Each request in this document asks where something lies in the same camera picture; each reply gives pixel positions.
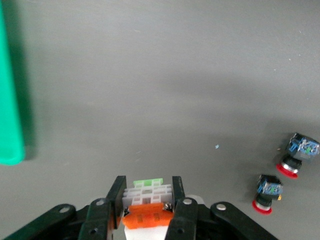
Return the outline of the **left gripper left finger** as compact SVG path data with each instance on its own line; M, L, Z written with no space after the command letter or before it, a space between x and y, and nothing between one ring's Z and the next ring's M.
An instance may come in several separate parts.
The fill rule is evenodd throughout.
M80 210L59 204L8 235L6 240L112 240L124 210L122 196L126 176L115 178L106 197Z

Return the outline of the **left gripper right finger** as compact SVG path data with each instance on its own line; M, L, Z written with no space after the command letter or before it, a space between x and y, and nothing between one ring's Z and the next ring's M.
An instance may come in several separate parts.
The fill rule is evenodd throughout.
M172 177L173 218L166 240L277 240L233 204L220 201L206 207L185 195L180 176Z

